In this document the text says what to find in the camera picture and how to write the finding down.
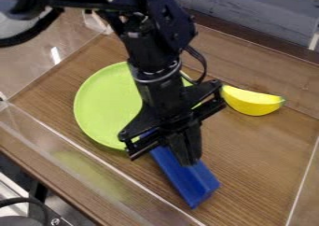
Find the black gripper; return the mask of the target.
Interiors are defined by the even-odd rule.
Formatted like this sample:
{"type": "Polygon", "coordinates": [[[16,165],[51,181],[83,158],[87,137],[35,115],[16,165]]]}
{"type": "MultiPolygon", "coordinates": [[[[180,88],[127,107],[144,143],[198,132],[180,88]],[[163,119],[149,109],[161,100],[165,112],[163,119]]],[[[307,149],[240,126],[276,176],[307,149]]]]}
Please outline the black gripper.
{"type": "Polygon", "coordinates": [[[202,122],[226,107],[216,79],[184,86],[179,71],[145,74],[129,69],[141,99],[136,117],[119,133],[131,160],[165,146],[181,166],[202,156],[202,122]]]}

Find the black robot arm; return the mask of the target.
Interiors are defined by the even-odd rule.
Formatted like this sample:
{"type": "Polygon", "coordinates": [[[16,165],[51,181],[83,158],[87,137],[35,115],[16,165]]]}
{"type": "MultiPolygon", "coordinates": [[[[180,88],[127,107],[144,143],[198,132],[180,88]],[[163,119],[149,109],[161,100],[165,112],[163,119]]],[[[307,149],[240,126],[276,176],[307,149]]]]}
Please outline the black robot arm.
{"type": "Polygon", "coordinates": [[[179,164],[193,165],[202,157],[202,122],[226,107],[222,82],[189,79],[180,73],[180,54],[198,35],[193,17],[176,0],[0,0],[0,12],[29,20],[47,7],[92,10],[107,20],[128,53],[128,69],[140,94],[137,115],[119,132],[131,159],[165,146],[179,164]]]}

